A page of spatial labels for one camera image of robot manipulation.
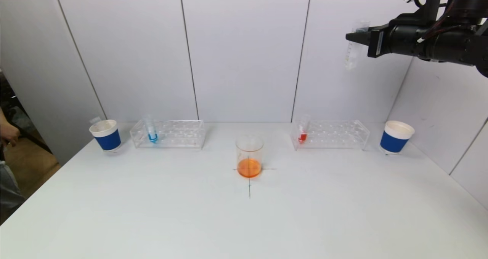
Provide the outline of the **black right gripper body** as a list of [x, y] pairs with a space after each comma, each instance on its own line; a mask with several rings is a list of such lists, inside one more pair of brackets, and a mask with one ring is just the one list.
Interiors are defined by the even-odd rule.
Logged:
[[378, 58], [385, 54], [414, 56], [417, 30], [417, 26], [408, 25], [373, 27], [369, 32], [368, 57]]

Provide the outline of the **bare hand of person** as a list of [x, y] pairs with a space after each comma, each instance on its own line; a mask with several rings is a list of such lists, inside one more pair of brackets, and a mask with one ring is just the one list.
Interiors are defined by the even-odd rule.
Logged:
[[0, 109], [0, 135], [4, 147], [10, 144], [12, 147], [17, 146], [20, 131], [7, 121], [2, 109]]

